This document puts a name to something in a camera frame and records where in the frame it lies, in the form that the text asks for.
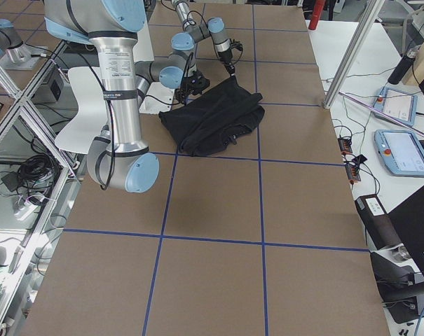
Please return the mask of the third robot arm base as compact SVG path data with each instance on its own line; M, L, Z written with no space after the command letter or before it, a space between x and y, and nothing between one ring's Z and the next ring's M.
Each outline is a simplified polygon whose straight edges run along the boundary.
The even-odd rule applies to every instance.
M0 65L4 69L31 71L40 58L34 50L24 43L11 21L0 19Z

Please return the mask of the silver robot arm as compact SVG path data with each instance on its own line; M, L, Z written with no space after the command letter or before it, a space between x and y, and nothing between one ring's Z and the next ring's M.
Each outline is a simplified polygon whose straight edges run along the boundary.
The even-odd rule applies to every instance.
M62 40L86 43L97 50L108 125L90 145L87 161L91 178L108 187L143 193L155 183L158 158L142 137L139 108L152 82L170 89L180 87L193 68L195 44L209 37L204 24L196 24L185 1L172 5L183 31L172 38L166 62L135 62L133 49L144 28L143 1L45 1L48 32Z
M187 1L172 0L170 3L177 13L183 31L188 33L195 43L211 38L217 59L224 65L229 76L234 76L233 50L237 49L242 53L243 46L241 42L228 36L224 21L220 17L212 17L209 20L201 18L200 23L197 23Z

